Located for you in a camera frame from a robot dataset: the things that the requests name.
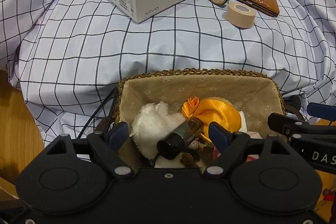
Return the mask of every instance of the white plush toy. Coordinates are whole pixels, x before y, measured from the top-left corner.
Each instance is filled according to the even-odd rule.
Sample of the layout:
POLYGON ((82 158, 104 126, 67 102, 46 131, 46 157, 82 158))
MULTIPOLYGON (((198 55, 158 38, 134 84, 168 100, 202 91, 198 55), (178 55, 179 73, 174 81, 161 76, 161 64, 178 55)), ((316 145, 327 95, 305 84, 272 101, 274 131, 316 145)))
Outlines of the white plush toy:
POLYGON ((153 159, 159 153, 156 144, 185 121, 181 113, 168 114, 168 104, 144 105, 132 122, 132 136, 141 154, 153 159))

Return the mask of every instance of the yellow satin fabric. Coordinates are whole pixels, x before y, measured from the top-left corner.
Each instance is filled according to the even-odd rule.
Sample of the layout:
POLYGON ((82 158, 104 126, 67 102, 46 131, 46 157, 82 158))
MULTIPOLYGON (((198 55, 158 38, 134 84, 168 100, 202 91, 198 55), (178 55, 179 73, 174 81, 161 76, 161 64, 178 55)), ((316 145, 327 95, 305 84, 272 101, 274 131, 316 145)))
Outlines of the yellow satin fabric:
POLYGON ((182 106, 182 114, 187 118, 197 117, 204 123, 203 134, 200 137, 210 143, 208 130, 211 122, 218 122, 230 132, 236 132, 242 126, 240 114, 233 106, 212 98, 188 98, 182 106))

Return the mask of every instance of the basket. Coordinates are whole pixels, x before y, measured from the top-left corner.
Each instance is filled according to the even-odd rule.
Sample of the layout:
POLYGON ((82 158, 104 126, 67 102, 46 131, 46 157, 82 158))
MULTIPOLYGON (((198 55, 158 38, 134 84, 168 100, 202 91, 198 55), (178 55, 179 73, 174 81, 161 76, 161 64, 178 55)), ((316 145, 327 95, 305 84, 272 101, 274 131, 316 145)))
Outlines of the basket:
MULTIPOLYGON (((130 126, 147 103, 164 101, 168 103, 169 111, 180 111, 191 96, 200 100, 207 97, 229 100, 238 111, 244 112, 248 131, 259 132, 263 138, 272 133, 267 125, 268 116, 273 112, 285 114, 278 85, 262 73, 217 69, 164 70, 135 75, 120 82, 115 123, 125 121, 130 126)), ((132 139, 125 142, 118 155, 134 170, 143 165, 132 139)))

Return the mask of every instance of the black cylindrical container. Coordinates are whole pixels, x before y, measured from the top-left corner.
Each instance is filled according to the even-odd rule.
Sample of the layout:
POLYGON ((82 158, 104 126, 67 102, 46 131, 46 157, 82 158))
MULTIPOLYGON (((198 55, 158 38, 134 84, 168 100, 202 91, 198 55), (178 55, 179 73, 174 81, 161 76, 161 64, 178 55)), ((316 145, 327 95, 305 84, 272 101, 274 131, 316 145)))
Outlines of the black cylindrical container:
POLYGON ((162 157, 172 160, 202 132, 203 122, 199 118, 191 117, 169 133, 164 140, 158 141, 157 150, 162 157))

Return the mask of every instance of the white cloth with black grid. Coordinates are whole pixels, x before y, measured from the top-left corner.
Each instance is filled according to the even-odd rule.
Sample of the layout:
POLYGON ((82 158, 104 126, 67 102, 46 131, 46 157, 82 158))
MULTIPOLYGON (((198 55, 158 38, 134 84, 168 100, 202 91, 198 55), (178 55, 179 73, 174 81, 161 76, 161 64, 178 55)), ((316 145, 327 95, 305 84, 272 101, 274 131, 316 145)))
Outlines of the white cloth with black grid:
POLYGON ((277 0, 280 15, 257 12, 250 29, 208 0, 185 0, 141 24, 108 0, 0 2, 0 67, 21 87, 46 144, 76 137, 121 78, 164 69, 254 70, 285 96, 300 94, 302 112, 308 102, 336 103, 336 0, 277 0))

